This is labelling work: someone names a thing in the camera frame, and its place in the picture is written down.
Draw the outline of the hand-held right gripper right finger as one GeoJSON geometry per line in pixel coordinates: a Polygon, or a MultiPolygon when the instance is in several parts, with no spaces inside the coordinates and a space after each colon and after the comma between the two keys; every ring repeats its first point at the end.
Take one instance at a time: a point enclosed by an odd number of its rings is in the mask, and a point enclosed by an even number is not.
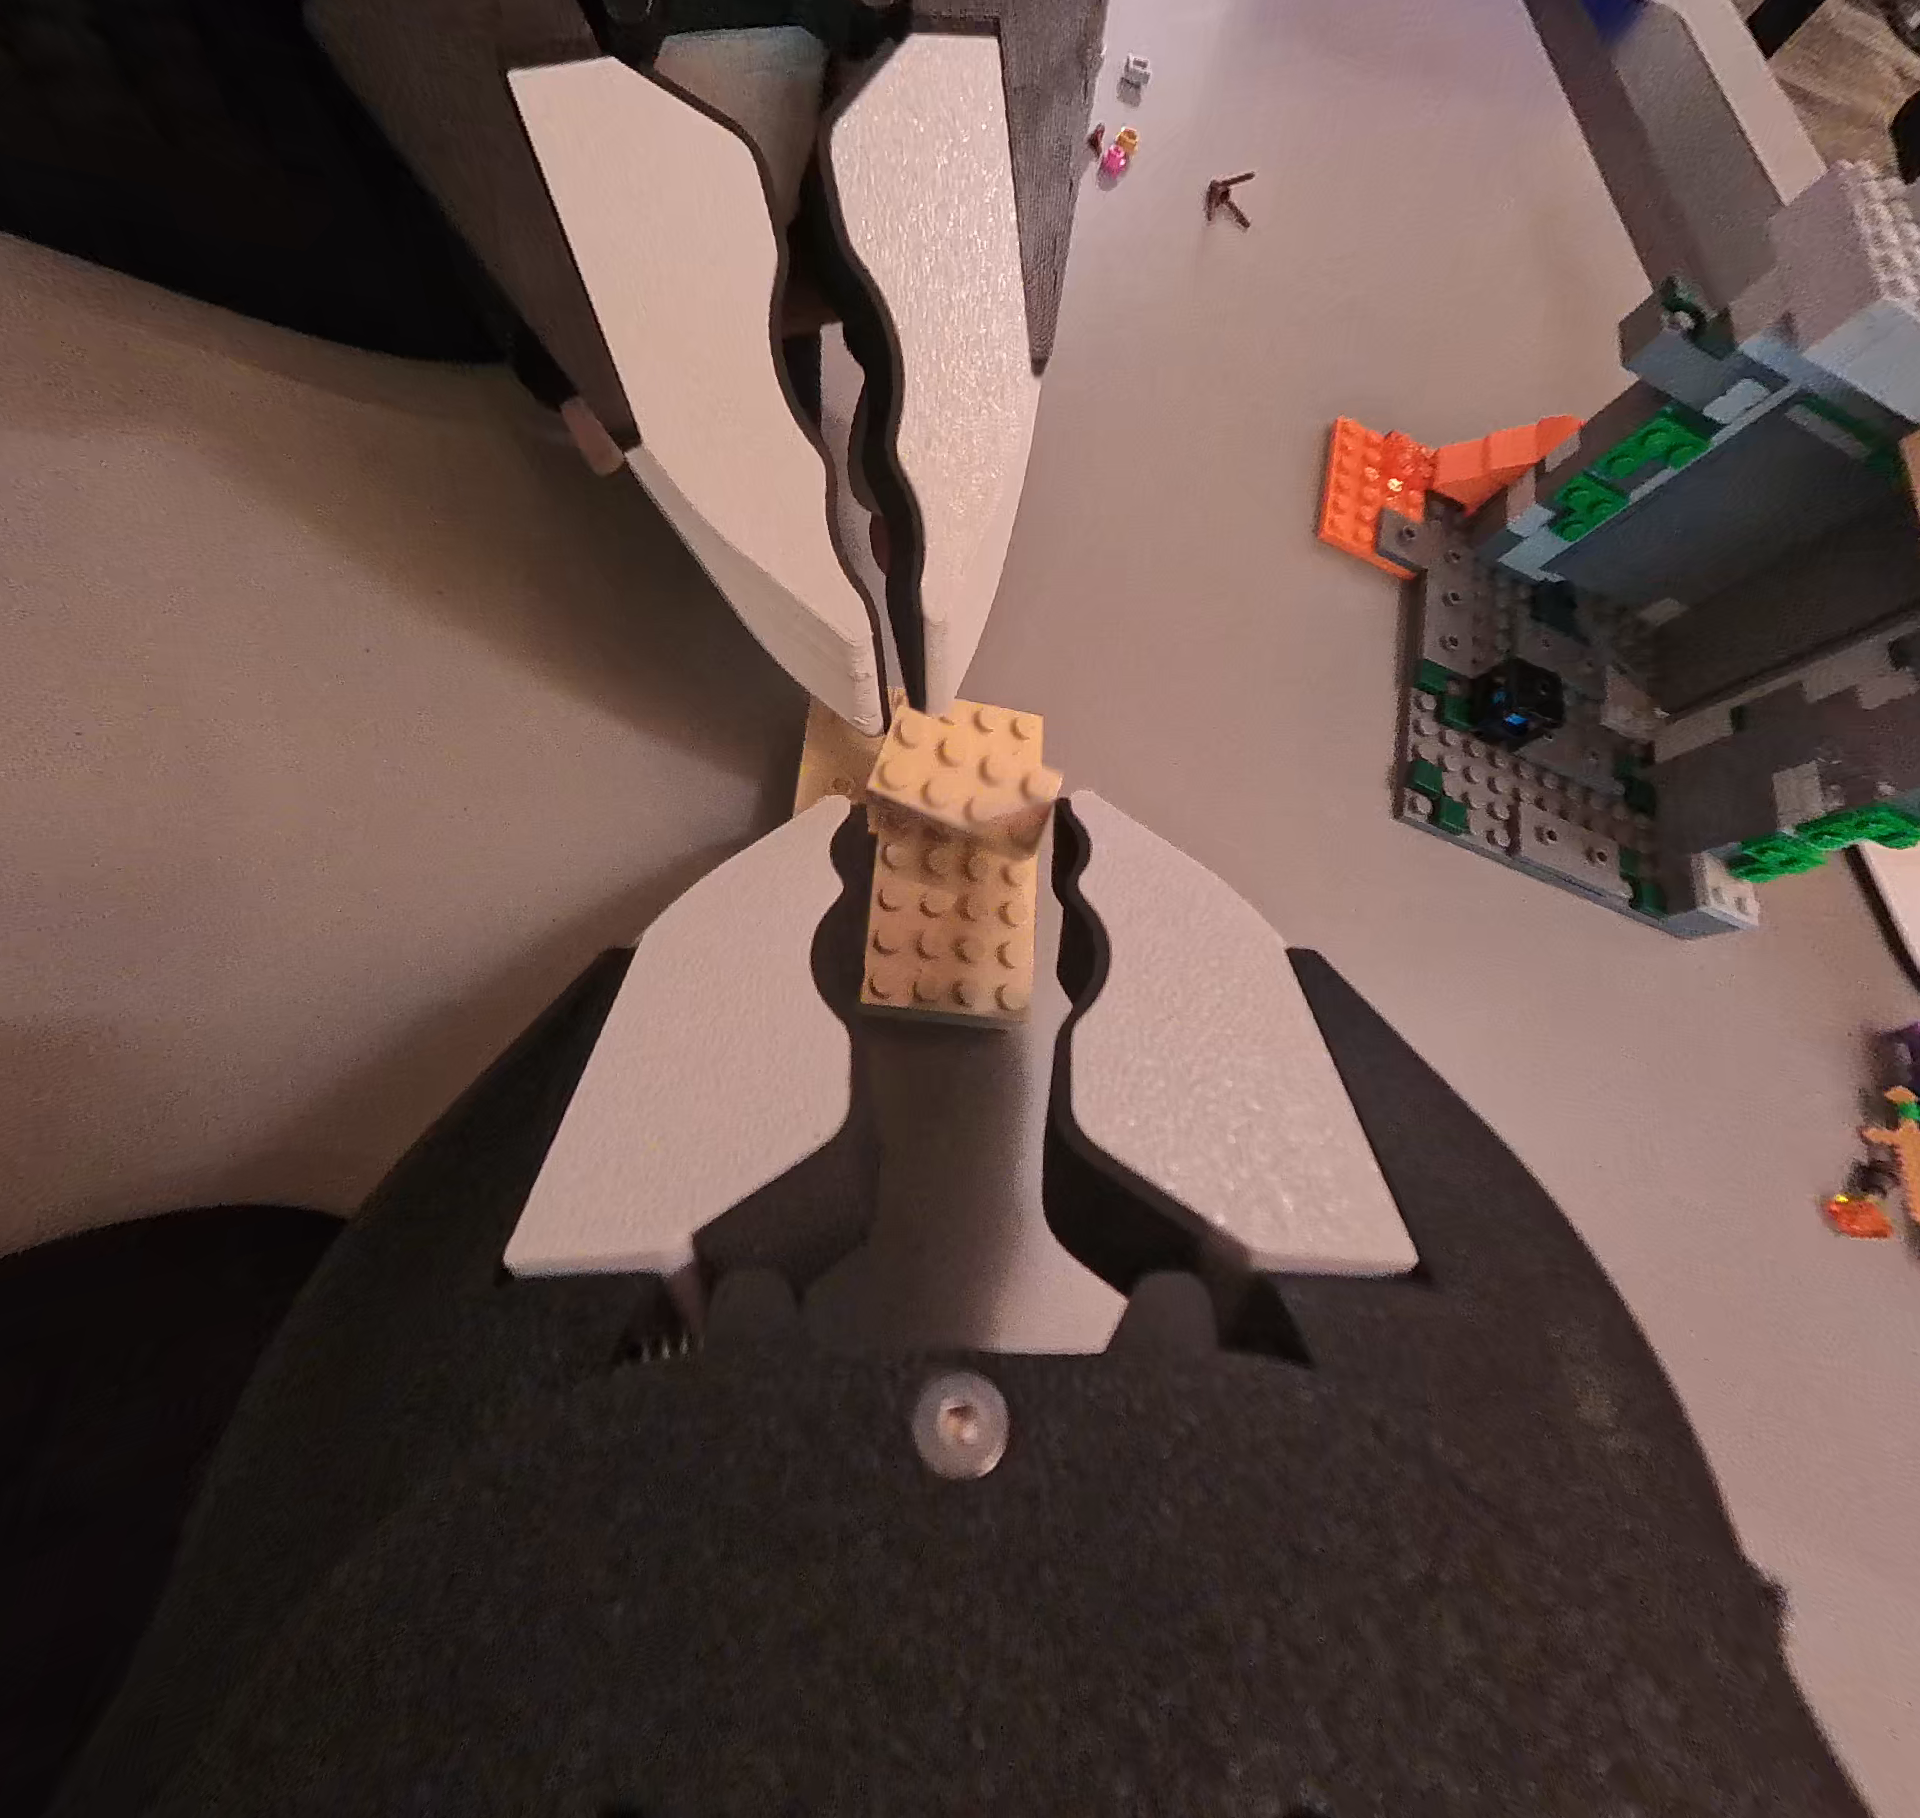
{"type": "Polygon", "coordinates": [[[1082,1264],[1121,1280],[1407,1277],[1415,1247],[1278,933],[1093,790],[1061,805],[1051,1149],[1136,1202],[1082,1264]]]}

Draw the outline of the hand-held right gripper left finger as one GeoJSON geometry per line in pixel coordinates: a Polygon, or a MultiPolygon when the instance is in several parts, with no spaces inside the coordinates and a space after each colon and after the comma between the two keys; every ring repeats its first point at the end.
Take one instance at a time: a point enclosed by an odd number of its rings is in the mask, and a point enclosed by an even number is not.
{"type": "Polygon", "coordinates": [[[820,1280],[860,1243],[869,1119],[811,967],[845,816],[811,805],[641,933],[502,1249],[511,1277],[820,1280]]]}

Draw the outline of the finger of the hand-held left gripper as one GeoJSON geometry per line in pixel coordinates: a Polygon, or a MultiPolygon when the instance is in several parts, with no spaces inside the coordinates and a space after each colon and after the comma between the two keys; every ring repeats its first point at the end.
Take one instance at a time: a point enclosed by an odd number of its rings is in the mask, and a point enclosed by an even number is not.
{"type": "Polygon", "coordinates": [[[629,468],[757,645],[882,724],[875,618],[827,532],[827,462],[781,344],[784,241],[751,138],[616,57],[508,71],[638,431],[629,468]]]}
{"type": "Polygon", "coordinates": [[[859,70],[814,149],[832,539],[890,623],[887,684],[920,645],[945,709],[994,603],[1038,417],[1011,135],[985,33],[909,33],[859,70]]]}

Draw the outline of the tan brick plate assembly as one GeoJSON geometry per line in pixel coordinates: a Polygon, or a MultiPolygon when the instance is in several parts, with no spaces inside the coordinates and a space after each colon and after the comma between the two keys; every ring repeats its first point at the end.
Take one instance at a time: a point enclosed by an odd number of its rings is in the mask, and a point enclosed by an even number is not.
{"type": "Polygon", "coordinates": [[[796,812],[844,799],[865,812],[874,839],[859,1003],[900,1016],[1015,1028],[1030,1003],[1042,839],[1029,855],[1002,854],[866,805],[865,781],[882,738],[859,735],[821,702],[806,702],[796,812]]]}

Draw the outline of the cream two-by-four brick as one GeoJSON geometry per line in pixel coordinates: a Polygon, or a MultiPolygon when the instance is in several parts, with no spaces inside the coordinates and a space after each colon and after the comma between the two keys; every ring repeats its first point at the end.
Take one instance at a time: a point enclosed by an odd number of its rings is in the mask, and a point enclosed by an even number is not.
{"type": "Polygon", "coordinates": [[[1042,763],[1042,717],[976,702],[932,717],[897,697],[865,803],[973,848],[1029,855],[1061,784],[1042,763]]]}

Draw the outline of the grey brick castle model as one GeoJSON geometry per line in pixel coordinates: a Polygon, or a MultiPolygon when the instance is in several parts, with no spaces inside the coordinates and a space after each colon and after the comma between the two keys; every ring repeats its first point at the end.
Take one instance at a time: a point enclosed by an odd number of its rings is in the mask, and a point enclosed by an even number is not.
{"type": "Polygon", "coordinates": [[[1916,854],[1916,183],[1840,162],[1589,422],[1336,417],[1316,539],[1403,581],[1392,812],[1667,937],[1916,854]]]}

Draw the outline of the pile of colourful toy figures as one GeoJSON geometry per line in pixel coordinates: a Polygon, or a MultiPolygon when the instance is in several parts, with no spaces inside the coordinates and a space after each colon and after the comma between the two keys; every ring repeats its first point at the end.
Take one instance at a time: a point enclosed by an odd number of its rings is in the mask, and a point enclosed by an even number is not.
{"type": "Polygon", "coordinates": [[[1916,1249],[1916,1022],[1883,1036],[1889,1086],[1881,1113],[1859,1125],[1863,1153],[1848,1183],[1822,1198],[1829,1232],[1850,1240],[1902,1240],[1916,1249]]]}

